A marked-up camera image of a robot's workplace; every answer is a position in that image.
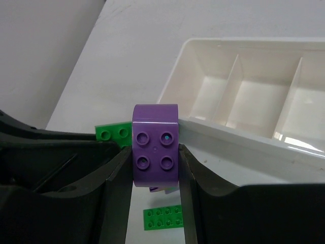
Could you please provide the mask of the purple curved lego brick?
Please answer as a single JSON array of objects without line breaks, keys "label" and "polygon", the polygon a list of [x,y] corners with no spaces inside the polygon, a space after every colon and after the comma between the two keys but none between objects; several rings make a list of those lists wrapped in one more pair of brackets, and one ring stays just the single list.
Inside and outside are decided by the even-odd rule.
[{"label": "purple curved lego brick", "polygon": [[178,105],[136,105],[133,110],[132,133],[135,186],[176,187],[179,157]]}]

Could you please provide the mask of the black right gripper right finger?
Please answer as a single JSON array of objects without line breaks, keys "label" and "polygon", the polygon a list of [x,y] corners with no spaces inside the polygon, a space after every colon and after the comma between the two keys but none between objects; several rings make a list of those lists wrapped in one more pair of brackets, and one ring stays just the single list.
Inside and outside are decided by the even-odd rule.
[{"label": "black right gripper right finger", "polygon": [[324,184],[237,186],[179,145],[186,243],[324,243]]}]

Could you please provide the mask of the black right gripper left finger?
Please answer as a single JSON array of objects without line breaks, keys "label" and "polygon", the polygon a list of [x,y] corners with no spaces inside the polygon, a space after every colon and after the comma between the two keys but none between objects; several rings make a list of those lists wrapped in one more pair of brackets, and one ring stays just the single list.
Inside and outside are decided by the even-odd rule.
[{"label": "black right gripper left finger", "polygon": [[1,243],[125,243],[132,149],[1,113]]}]

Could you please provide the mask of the small green lego brick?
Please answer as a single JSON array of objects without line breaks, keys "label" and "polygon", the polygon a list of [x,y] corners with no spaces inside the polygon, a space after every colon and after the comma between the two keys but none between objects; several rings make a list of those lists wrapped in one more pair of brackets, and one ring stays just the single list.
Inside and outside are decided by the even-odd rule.
[{"label": "small green lego brick", "polygon": [[113,141],[120,148],[132,146],[132,123],[122,122],[95,126],[97,141]]}]

